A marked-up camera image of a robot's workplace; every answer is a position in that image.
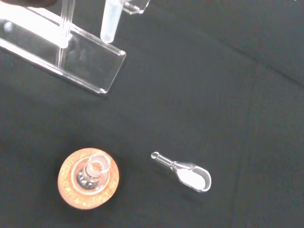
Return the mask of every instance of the white powder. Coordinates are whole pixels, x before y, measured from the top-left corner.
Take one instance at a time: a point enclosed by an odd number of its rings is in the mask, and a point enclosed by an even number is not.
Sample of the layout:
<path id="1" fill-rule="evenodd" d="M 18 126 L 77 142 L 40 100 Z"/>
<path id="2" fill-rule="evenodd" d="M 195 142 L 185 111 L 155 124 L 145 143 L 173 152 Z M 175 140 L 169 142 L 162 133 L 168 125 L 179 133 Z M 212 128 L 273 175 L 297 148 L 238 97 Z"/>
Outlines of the white powder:
<path id="1" fill-rule="evenodd" d="M 190 170 L 187 169 L 177 170 L 177 175 L 182 182 L 186 183 L 187 185 L 197 190 L 203 190 L 204 187 L 206 186 L 205 179 L 202 176 Z"/>

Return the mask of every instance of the test tube rack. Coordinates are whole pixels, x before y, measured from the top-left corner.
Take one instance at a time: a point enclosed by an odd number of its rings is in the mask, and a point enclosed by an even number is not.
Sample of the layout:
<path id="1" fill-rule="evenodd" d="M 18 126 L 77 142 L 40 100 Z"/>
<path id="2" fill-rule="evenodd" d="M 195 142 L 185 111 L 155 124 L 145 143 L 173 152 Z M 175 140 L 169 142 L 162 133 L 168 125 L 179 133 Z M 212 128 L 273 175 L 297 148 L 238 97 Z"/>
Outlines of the test tube rack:
<path id="1" fill-rule="evenodd" d="M 133 1 L 123 9 L 130 15 L 143 13 L 150 0 Z M 0 1 L 0 48 L 69 83 L 106 94 L 126 52 L 73 24 L 74 8 L 75 0 L 63 0 L 58 16 L 44 8 Z"/>

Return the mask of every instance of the bottle neck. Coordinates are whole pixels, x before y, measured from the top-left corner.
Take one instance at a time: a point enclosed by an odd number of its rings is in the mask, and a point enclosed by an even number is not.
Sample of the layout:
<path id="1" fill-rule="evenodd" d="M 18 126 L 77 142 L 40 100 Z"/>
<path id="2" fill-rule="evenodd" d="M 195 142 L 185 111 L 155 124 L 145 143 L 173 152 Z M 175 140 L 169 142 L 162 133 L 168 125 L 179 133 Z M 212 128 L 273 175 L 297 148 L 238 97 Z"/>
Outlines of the bottle neck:
<path id="1" fill-rule="evenodd" d="M 174 161 L 172 161 L 171 159 L 161 155 L 158 152 L 153 152 L 151 154 L 152 159 L 154 159 L 155 161 L 157 161 L 159 164 L 162 164 L 170 169 L 172 169 L 172 166 L 174 164 Z"/>
<path id="2" fill-rule="evenodd" d="M 108 176 L 110 160 L 102 154 L 91 156 L 76 175 L 78 184 L 85 190 L 95 189 Z"/>

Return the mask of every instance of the glass bottle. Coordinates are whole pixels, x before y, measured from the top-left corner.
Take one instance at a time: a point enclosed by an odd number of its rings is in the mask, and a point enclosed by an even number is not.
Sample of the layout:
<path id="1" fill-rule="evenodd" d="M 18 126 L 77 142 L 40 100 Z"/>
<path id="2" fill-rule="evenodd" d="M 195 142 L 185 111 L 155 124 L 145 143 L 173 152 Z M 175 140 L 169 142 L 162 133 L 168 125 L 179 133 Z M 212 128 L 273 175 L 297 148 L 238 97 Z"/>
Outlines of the glass bottle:
<path id="1" fill-rule="evenodd" d="M 110 180 L 110 160 L 102 154 L 94 154 L 78 161 L 72 169 L 73 187 L 82 194 L 100 193 Z"/>

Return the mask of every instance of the black tablecloth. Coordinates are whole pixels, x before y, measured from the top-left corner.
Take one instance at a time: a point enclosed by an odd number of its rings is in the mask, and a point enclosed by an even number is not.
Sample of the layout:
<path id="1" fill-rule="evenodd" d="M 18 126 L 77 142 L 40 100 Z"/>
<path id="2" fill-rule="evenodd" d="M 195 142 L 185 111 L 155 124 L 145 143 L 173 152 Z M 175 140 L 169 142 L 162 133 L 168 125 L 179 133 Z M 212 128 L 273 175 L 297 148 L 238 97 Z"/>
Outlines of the black tablecloth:
<path id="1" fill-rule="evenodd" d="M 0 227 L 302 227 L 303 87 L 159 2 L 122 15 L 114 45 L 128 56 L 108 97 L 0 52 Z M 98 35 L 103 5 L 79 1 L 75 23 Z M 57 190 L 62 162 L 85 147 L 121 175 L 90 211 Z M 210 191 L 182 186 L 153 151 L 206 168 Z"/>

